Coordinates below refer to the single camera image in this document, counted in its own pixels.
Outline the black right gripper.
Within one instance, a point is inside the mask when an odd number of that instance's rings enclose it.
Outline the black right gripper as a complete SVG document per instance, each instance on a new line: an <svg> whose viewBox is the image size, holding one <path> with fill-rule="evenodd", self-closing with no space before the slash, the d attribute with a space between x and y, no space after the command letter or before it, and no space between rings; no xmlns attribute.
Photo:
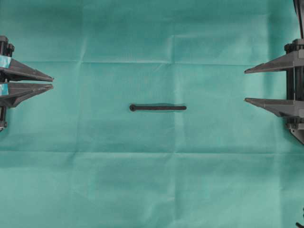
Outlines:
<svg viewBox="0 0 304 228"><path fill-rule="evenodd" d="M304 40L295 39L292 43L285 45L285 52L303 50ZM245 98L257 107L263 108L277 117L287 118L286 126L290 134L301 144L304 143L304 56L283 55L267 63L262 63L244 71L245 74L261 72L286 71L286 98L282 99L258 99Z"/></svg>

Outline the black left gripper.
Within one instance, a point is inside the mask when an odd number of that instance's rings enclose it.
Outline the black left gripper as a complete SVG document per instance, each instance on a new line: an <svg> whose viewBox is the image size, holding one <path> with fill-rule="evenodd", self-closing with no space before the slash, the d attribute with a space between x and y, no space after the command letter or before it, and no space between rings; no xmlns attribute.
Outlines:
<svg viewBox="0 0 304 228"><path fill-rule="evenodd" d="M8 81L53 82L53 78L12 58L15 47L0 36L0 132L7 127L7 108L53 89L52 84L12 83Z"/></svg>

